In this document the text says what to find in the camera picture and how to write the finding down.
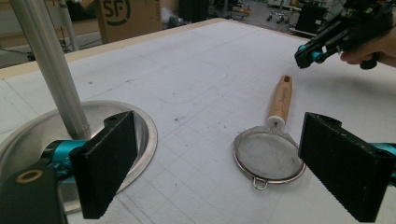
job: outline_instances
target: wooden handle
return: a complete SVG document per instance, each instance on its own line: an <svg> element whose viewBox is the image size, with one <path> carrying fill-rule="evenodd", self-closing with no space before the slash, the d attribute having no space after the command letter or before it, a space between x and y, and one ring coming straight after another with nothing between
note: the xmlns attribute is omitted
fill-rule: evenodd
<svg viewBox="0 0 396 224"><path fill-rule="evenodd" d="M291 101L292 80L291 76L283 76L277 83L271 109L269 112L268 123L282 129L288 118Z"/></svg>

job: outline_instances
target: cardboard box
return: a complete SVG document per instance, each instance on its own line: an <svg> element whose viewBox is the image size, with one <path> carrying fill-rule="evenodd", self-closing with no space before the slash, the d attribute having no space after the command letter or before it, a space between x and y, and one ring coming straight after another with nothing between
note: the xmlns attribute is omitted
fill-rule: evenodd
<svg viewBox="0 0 396 224"><path fill-rule="evenodd" d="M94 2L95 2L94 0L80 0L79 3L81 4L81 6L82 6L83 8L87 9L87 8L89 8L90 6L92 6Z"/></svg>
<svg viewBox="0 0 396 224"><path fill-rule="evenodd" d="M160 0L95 0L103 43L161 31Z"/></svg>

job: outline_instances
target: strainer handle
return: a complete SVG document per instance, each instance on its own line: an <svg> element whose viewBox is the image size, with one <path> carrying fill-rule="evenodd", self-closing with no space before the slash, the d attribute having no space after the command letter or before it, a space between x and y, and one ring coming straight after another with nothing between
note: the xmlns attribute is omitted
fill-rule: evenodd
<svg viewBox="0 0 396 224"><path fill-rule="evenodd" d="M276 85L273 101L268 117L268 125L283 129L289 114L291 101L292 79L291 76L283 76Z"/></svg>
<svg viewBox="0 0 396 224"><path fill-rule="evenodd" d="M257 182L261 182L263 186L258 186ZM253 176L253 186L257 190L265 190L268 187L268 180L259 179L256 176Z"/></svg>

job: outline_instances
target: metal rim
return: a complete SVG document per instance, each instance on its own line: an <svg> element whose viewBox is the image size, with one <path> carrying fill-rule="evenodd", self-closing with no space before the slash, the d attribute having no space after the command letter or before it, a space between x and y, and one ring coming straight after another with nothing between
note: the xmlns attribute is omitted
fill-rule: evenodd
<svg viewBox="0 0 396 224"><path fill-rule="evenodd" d="M94 107L95 105L99 105L99 106L104 106L106 108L111 108L111 109L115 108L115 110L120 111L120 112L124 112L127 110L133 110L135 112L135 115L137 114L136 116L138 116L139 119L142 119L147 126L147 134L146 134L146 137L148 138L147 143L144 146L139 147L139 148L143 148L144 152L142 155L139 155L139 157L136 159L134 165L131 167L130 172L125 177L124 181L122 182L122 184L118 190L118 192L120 192L123 189L125 189L127 186L129 186L131 183L133 183L142 174L142 172L149 165L149 163L154 155L154 152L157 147L157 142L158 142L157 128L154 124L154 121L142 109L140 109L134 105L126 104L126 103L115 102L115 101L88 101L88 102L82 102L82 105L87 106L87 107L89 107L89 106ZM6 138L3 141L3 143L0 144L0 166L7 165L7 159L9 158L9 154L13 150L15 151L14 146L16 145L16 142L18 142L21 139L23 134L29 132L31 129L33 129L35 126L40 125L42 122L45 122L46 119L48 119L48 118L51 119L52 116L57 116L57 115L59 116L59 113L58 113L58 110L56 110L56 109L52 110L46 114L43 114L43 115L37 117L36 119L33 119L28 123L25 123L17 131L15 131L8 138ZM100 130L98 130L96 132L92 132L92 136L96 135L99 131ZM68 136L68 138L66 136L68 136L68 134L62 134L61 136L59 136L58 140L59 139L63 139L63 140L71 139L70 136ZM80 211L80 204L79 204L78 196L76 199L74 199L74 197L75 196L73 196L73 200L64 200L64 210L66 211L66 213L73 213L73 212Z"/></svg>
<svg viewBox="0 0 396 224"><path fill-rule="evenodd" d="M302 162L302 165L301 165L300 169L295 172L295 175L291 175L288 178L283 178L283 179L270 179L270 178L266 178L264 176L260 176L260 175L257 175L255 173L249 171L249 169L238 159L238 156L236 155L236 149L237 149L238 143L240 142L241 136L244 135L245 133L251 132L252 129L245 130L245 131L241 132L240 134L238 134L238 136L235 137L235 140L233 142L233 158L234 158L236 164L238 165L239 169L247 177L253 178L253 185L254 185L254 182L256 182L257 180L263 182L265 185L268 185L268 184L284 184L284 183L288 183L290 181L293 181L295 179L298 179L301 175L303 175L303 173L305 171L305 168L306 168L306 165L305 165L304 162ZM298 150L298 148L299 148L298 145L296 143L294 143L294 142L291 142L291 143L293 145L295 145L296 149Z"/></svg>

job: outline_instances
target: human hand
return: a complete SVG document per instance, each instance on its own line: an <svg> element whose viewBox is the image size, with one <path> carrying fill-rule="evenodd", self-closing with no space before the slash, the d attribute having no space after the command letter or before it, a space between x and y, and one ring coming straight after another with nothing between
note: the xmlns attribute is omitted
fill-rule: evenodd
<svg viewBox="0 0 396 224"><path fill-rule="evenodd" d="M373 53L378 53L380 63L396 67L396 27L386 35L367 42L366 44L341 54L341 60L349 64L361 64L373 58Z"/></svg>

